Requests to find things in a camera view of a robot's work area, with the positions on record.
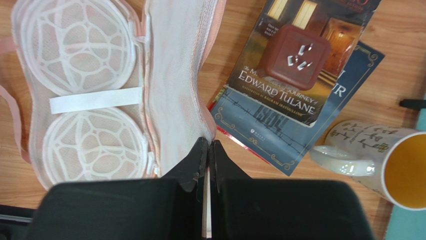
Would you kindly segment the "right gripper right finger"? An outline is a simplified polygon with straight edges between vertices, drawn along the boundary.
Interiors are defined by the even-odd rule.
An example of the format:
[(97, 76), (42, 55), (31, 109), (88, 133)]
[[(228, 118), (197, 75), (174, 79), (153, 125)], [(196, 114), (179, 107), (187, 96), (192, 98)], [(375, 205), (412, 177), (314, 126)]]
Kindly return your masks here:
[(342, 181), (256, 179), (227, 155), (209, 151), (214, 240), (372, 240), (352, 188)]

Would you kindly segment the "floral mesh laundry bag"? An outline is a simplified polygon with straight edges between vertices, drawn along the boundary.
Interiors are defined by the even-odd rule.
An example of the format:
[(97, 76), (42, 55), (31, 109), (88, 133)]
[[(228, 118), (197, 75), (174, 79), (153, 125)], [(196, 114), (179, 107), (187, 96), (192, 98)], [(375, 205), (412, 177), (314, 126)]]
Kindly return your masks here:
[(198, 75), (224, 0), (18, 0), (11, 37), (32, 98), (28, 149), (45, 189), (162, 177), (216, 123)]

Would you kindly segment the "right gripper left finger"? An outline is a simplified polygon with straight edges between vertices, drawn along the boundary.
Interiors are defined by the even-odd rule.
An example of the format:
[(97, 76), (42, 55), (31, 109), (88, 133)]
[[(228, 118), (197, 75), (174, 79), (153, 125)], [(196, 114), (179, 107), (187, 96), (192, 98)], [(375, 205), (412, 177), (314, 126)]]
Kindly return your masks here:
[(52, 187), (27, 240), (204, 240), (208, 141), (161, 178), (67, 182)]

